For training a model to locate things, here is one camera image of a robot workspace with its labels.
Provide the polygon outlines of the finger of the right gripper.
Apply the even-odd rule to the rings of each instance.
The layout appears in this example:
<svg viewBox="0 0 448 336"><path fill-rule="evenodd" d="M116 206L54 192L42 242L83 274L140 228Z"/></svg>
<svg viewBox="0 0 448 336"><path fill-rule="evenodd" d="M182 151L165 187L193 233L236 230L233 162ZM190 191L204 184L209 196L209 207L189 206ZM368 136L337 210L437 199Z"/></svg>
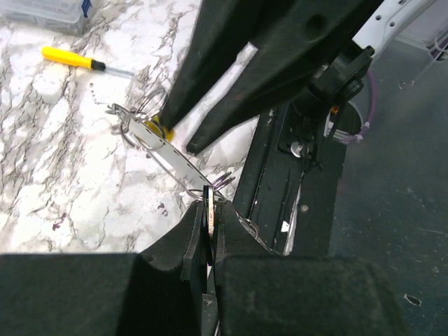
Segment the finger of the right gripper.
<svg viewBox="0 0 448 336"><path fill-rule="evenodd" d="M198 154L224 133L298 97L378 9L378 1L294 1L186 148Z"/></svg>
<svg viewBox="0 0 448 336"><path fill-rule="evenodd" d="M176 126L251 44L261 49L267 36L292 8L287 0L202 1L186 55L160 122Z"/></svg>

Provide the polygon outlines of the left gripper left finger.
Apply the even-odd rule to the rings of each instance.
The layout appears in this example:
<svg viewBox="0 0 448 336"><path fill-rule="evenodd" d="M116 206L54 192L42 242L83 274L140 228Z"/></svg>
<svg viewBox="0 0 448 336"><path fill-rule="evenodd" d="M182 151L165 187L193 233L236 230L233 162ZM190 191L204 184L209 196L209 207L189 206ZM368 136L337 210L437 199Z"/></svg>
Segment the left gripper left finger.
<svg viewBox="0 0 448 336"><path fill-rule="evenodd" d="M199 335L202 205L140 253L3 254L2 335Z"/></svg>

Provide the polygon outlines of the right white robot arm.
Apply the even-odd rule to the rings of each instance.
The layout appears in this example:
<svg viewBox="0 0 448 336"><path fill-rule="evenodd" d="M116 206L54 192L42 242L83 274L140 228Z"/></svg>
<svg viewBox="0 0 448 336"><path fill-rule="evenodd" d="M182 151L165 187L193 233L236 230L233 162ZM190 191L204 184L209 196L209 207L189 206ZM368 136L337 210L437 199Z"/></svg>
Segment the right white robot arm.
<svg viewBox="0 0 448 336"><path fill-rule="evenodd" d="M429 1L203 1L190 48L160 113L173 128L248 44L256 52L189 140L198 154L233 127L299 96L351 46L380 56Z"/></svg>

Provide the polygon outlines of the yellow key tag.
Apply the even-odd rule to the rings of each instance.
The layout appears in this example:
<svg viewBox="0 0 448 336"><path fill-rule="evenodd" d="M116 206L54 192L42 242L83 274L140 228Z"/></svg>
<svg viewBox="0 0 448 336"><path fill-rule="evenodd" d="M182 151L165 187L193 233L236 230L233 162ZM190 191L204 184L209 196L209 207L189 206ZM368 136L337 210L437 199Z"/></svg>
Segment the yellow key tag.
<svg viewBox="0 0 448 336"><path fill-rule="evenodd" d="M159 118L157 115L149 118L148 120L143 122L151 131L156 133L160 138L171 142L174 138L175 132L173 129L167 129L160 124Z"/></svg>

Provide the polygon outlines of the large grey metal keyring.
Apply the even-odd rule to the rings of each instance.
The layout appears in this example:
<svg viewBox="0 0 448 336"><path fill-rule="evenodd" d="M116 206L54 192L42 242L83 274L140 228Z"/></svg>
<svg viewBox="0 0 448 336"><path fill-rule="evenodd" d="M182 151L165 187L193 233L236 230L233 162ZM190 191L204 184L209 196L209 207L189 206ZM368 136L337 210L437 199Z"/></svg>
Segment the large grey metal keyring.
<svg viewBox="0 0 448 336"><path fill-rule="evenodd" d="M113 103L107 106L106 113L120 119L120 122L113 127L115 134L119 134L129 146L153 158L195 201L202 202L205 185L213 186L215 212L218 205L225 204L228 200L221 193L221 189L231 184L235 176L228 171L214 181L209 181L176 147L160 138L144 124L149 118L158 116L166 100L166 90L159 87L151 91L138 108L127 109Z"/></svg>

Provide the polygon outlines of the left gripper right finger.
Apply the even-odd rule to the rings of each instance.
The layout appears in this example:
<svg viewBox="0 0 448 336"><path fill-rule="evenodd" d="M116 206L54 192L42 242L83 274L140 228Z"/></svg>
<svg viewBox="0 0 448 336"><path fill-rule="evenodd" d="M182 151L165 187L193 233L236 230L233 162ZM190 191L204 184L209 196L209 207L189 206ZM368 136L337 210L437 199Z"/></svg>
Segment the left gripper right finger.
<svg viewBox="0 0 448 336"><path fill-rule="evenodd" d="M216 210L222 335L406 335L386 273L361 258L267 252L227 202Z"/></svg>

